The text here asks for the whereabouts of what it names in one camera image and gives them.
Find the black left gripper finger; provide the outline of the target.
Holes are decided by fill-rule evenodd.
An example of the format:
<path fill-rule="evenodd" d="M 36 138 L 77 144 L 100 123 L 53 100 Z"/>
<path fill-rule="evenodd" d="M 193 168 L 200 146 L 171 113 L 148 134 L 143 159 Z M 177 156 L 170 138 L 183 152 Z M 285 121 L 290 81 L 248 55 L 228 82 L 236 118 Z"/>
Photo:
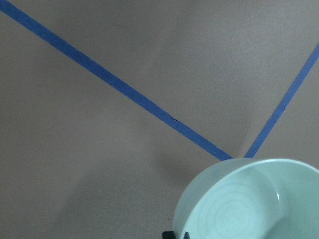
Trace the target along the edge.
<path fill-rule="evenodd" d="M 163 239 L 177 239 L 177 236 L 174 231 L 164 231 L 162 233 L 162 238 Z M 185 232 L 184 236 L 182 237 L 183 239 L 190 239 L 190 234 L 189 232 Z"/>

